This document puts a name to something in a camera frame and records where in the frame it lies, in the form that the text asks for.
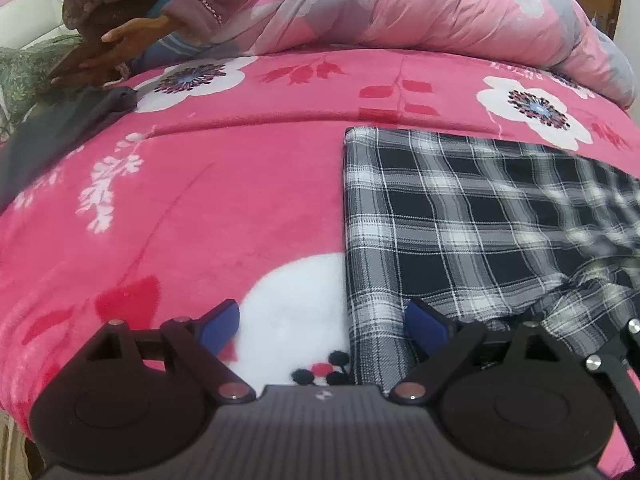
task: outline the green patterned fabric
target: green patterned fabric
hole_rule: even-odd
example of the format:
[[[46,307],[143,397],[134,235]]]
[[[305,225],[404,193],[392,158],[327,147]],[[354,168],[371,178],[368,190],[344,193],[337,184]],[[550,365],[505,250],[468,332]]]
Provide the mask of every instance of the green patterned fabric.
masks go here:
[[[48,89],[50,70],[80,43],[66,35],[21,50],[0,47],[0,146]]]

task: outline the wall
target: wall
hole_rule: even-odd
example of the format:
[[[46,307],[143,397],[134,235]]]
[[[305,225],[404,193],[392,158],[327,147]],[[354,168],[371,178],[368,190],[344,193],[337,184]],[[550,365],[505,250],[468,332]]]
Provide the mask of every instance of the wall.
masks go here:
[[[614,41],[620,50],[626,54],[640,77],[640,0],[622,0],[616,37]],[[640,125],[640,100],[636,101],[630,110],[636,124]]]

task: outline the plaid fabric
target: plaid fabric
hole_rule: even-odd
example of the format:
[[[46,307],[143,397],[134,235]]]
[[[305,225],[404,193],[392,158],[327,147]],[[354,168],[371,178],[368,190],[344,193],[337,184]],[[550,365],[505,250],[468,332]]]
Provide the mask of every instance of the plaid fabric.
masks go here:
[[[546,146],[347,132],[353,369],[385,391],[415,365],[403,305],[507,329],[535,319],[577,354],[640,312],[640,186]]]

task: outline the blue gripper pad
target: blue gripper pad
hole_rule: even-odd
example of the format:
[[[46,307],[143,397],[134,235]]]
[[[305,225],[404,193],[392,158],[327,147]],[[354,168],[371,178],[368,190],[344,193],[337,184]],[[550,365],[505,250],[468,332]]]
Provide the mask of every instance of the blue gripper pad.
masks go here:
[[[198,320],[196,338],[213,355],[218,355],[240,327],[240,308],[233,300],[219,304]]]
[[[449,343],[458,327],[425,302],[411,300],[404,311],[404,330],[431,357]]]

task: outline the silver screw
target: silver screw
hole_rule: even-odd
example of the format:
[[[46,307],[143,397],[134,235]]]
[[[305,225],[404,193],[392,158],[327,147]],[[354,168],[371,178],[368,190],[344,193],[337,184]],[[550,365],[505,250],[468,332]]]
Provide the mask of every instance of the silver screw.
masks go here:
[[[587,357],[586,365],[588,371],[595,372],[602,366],[602,359],[597,354],[590,355],[589,357]]]
[[[218,388],[218,393],[221,397],[229,400],[244,399],[251,389],[246,384],[242,383],[226,383]]]
[[[418,383],[400,383],[395,387],[394,392],[405,400],[419,400],[427,394],[425,387]]]
[[[627,327],[629,329],[629,332],[631,332],[633,335],[636,335],[638,332],[640,332],[640,319],[632,319],[631,321],[629,321]]]

